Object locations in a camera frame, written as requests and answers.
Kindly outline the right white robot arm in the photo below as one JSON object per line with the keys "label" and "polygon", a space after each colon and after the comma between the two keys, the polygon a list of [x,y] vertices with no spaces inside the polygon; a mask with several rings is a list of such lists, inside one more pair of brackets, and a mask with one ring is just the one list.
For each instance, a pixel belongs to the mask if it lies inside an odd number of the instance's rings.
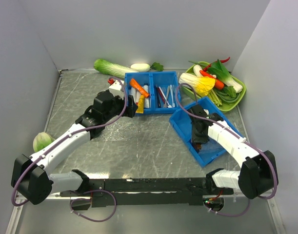
{"label": "right white robot arm", "polygon": [[217,113],[207,114],[199,105],[188,109],[192,124],[192,146],[199,151],[209,140],[217,142],[238,163],[240,170],[216,169],[207,174],[206,190],[217,194],[222,188],[240,190],[247,198],[261,197],[278,188],[275,157],[262,152],[237,134]]}

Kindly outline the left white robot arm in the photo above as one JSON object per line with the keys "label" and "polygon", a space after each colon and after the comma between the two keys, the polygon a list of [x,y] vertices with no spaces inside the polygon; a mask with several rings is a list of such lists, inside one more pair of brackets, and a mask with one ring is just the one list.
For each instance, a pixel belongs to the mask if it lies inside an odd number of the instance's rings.
{"label": "left white robot arm", "polygon": [[114,96],[109,90],[99,92],[94,102],[59,138],[31,156],[20,155],[14,162],[11,185],[34,205],[50,194],[73,191],[78,196],[88,193],[89,177],[80,170],[54,174],[54,169],[78,147],[98,137],[107,125],[120,117],[133,118],[137,110],[132,95]]}

